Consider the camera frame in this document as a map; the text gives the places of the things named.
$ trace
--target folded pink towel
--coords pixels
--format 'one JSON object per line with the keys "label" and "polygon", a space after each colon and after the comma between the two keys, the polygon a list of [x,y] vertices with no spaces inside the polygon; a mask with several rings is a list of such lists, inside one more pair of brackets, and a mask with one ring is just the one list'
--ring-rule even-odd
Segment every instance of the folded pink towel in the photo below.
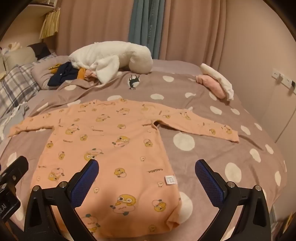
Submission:
{"label": "folded pink towel", "polygon": [[219,82],[209,75],[196,76],[196,82],[209,88],[219,99],[224,99],[226,97],[226,93]]}

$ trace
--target clothing label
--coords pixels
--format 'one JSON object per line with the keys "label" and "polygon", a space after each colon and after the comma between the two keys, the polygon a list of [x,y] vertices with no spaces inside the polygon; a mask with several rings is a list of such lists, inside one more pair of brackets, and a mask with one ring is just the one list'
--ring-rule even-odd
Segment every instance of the clothing label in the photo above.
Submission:
{"label": "clothing label", "polygon": [[177,184],[177,179],[175,176],[165,176],[165,181],[168,185]]}

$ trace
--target stuffed animal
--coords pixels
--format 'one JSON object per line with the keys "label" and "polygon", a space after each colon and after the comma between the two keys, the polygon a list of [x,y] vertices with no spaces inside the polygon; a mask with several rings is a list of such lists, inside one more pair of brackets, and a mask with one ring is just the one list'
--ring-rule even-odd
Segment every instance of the stuffed animal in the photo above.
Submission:
{"label": "stuffed animal", "polygon": [[128,67],[131,72],[148,74],[153,65],[150,50],[146,46],[121,41],[107,41],[84,46],[69,56],[76,69],[95,72],[102,84],[117,74],[119,68]]}
{"label": "stuffed animal", "polygon": [[20,43],[14,42],[14,43],[10,43],[8,45],[8,48],[1,48],[0,47],[0,56],[2,57],[4,54],[10,52],[10,51],[14,51],[17,49],[22,48],[22,46],[20,45]]}

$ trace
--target power outlet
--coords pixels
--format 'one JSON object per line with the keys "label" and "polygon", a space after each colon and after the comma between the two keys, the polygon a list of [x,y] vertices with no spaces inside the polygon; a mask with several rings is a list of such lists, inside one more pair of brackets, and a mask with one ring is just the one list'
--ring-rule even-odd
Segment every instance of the power outlet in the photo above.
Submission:
{"label": "power outlet", "polygon": [[283,75],[283,80],[281,81],[281,83],[288,87],[288,89],[292,88],[292,80],[289,79],[287,76]]}
{"label": "power outlet", "polygon": [[280,75],[279,71],[273,68],[271,76],[277,80],[279,78],[279,75]]}

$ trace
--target bedsheet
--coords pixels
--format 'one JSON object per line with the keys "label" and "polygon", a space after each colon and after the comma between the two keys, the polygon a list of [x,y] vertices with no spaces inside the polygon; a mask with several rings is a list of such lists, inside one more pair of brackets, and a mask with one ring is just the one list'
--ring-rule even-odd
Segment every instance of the bedsheet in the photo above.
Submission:
{"label": "bedsheet", "polygon": [[[130,81],[138,81],[136,89],[130,89]],[[238,186],[246,188],[252,188],[255,184],[261,185],[270,210],[287,182],[284,159],[278,147],[243,108],[236,95],[231,102],[220,101],[207,88],[197,84],[194,76],[190,74],[154,71],[148,75],[138,76],[122,72],[116,79],[100,87],[98,84],[91,86],[91,83],[83,80],[67,81],[49,98],[41,101],[31,116],[92,99],[113,100],[120,97],[187,109],[201,117],[231,126],[239,132],[240,139],[239,143],[233,143],[218,138],[185,134],[159,125],[161,138],[178,180],[182,199],[180,212],[182,224],[165,234],[129,240],[196,241],[199,239],[218,210],[211,205],[194,173],[194,164],[201,158],[205,159],[226,181],[234,181]],[[3,166],[20,155],[29,161],[29,171],[17,185],[17,196],[22,201],[22,207],[12,217],[20,227],[23,227],[23,210],[26,209],[30,195],[31,178],[34,170],[38,168],[39,156],[50,134],[51,130],[43,129],[20,133],[11,139],[0,159]],[[237,209],[225,238],[233,231],[240,210]]]}

